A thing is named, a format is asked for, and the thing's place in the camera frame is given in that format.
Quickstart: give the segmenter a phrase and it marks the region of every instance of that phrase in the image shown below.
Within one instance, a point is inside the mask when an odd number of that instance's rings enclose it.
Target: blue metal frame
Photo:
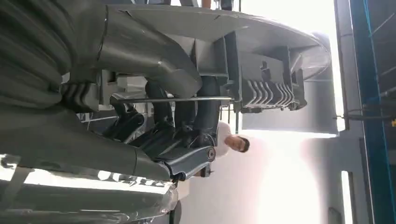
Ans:
[[[350,0],[361,103],[380,104],[375,51],[367,0]],[[380,111],[363,111],[363,116],[381,116]],[[376,224],[396,224],[395,203],[388,162],[384,124],[363,122],[371,198]]]

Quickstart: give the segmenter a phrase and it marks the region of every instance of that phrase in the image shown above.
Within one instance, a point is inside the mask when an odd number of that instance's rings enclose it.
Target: black plastic part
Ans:
[[[108,127],[103,136],[109,139],[129,143],[135,131],[144,123],[144,116],[132,109],[130,112],[118,112],[118,119],[113,125]]]
[[[60,86],[62,104],[76,113],[99,110],[99,89],[94,83],[64,83]]]
[[[157,157],[169,167],[171,175],[179,177],[181,181],[189,179],[210,162],[214,161],[216,151],[214,147],[184,148],[177,147]]]
[[[169,213],[169,224],[179,224],[182,219],[182,203],[177,202],[176,207]]]

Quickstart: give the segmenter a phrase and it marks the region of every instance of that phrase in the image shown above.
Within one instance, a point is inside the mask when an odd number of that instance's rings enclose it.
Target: man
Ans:
[[[226,155],[229,149],[245,153],[249,150],[249,147],[249,140],[231,134],[230,126],[225,122],[219,121],[217,126],[217,146],[215,147],[216,158]]]

